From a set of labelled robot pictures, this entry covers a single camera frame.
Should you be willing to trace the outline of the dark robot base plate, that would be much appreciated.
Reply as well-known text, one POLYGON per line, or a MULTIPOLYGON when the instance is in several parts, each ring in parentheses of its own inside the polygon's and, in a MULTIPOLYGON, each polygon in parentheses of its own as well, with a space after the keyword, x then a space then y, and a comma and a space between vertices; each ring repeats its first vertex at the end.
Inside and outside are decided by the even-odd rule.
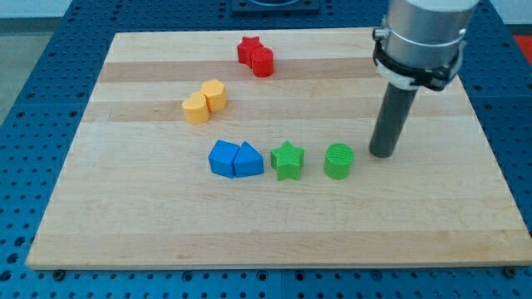
POLYGON ((256 12, 318 12, 319 0, 231 0, 233 14, 256 12))

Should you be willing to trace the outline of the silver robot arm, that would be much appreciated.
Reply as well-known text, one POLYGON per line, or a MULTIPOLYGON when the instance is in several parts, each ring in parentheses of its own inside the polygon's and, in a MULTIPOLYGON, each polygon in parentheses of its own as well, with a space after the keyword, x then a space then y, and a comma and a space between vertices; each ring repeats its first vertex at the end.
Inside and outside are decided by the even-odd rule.
POLYGON ((390 0, 373 29, 373 60, 393 86, 441 91, 463 62, 467 27, 478 0, 390 0))

